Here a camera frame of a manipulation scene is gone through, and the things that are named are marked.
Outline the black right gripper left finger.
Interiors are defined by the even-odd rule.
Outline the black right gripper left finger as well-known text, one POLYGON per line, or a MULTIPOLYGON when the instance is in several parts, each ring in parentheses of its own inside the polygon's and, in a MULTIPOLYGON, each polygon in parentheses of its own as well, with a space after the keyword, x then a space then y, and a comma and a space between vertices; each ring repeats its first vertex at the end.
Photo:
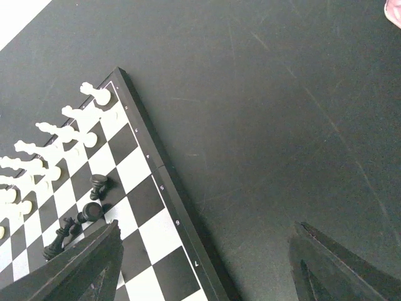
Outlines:
POLYGON ((123 251, 114 220, 3 288, 1 300, 114 300, 123 251))

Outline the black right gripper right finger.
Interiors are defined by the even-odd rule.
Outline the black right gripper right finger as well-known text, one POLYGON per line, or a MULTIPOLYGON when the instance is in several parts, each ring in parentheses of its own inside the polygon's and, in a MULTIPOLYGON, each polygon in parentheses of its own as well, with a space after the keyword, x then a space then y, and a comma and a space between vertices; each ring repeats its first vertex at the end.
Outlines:
POLYGON ((400 300, 400 279, 305 222, 295 222, 289 262, 298 300, 400 300))

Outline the black queen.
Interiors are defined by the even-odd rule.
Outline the black queen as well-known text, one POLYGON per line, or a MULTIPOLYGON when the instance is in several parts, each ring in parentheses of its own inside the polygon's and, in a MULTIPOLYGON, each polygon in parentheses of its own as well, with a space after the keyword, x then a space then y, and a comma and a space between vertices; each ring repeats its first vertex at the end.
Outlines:
POLYGON ((70 235, 75 238, 78 223, 72 218, 63 218, 65 224, 56 230, 56 238, 43 249, 43 257, 46 261, 52 260, 65 250, 64 239, 70 235))

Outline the black bishop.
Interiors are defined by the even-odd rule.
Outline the black bishop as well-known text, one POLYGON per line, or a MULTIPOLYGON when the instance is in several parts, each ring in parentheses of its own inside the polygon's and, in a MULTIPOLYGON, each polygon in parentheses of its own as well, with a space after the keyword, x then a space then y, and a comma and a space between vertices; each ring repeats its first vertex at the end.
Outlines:
POLYGON ((103 216, 103 208, 96 202, 90 202, 84 205, 82 212, 77 215, 77 221, 80 224, 86 222, 96 222, 103 216))

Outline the black pawn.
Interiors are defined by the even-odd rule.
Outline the black pawn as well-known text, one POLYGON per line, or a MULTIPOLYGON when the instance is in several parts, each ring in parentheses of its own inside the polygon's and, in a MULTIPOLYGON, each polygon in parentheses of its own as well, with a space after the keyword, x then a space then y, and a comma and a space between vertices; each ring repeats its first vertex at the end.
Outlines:
POLYGON ((100 198, 102 191, 107 185, 108 178, 101 174, 93 174, 90 177, 92 190, 90 192, 90 199, 97 200, 100 198))

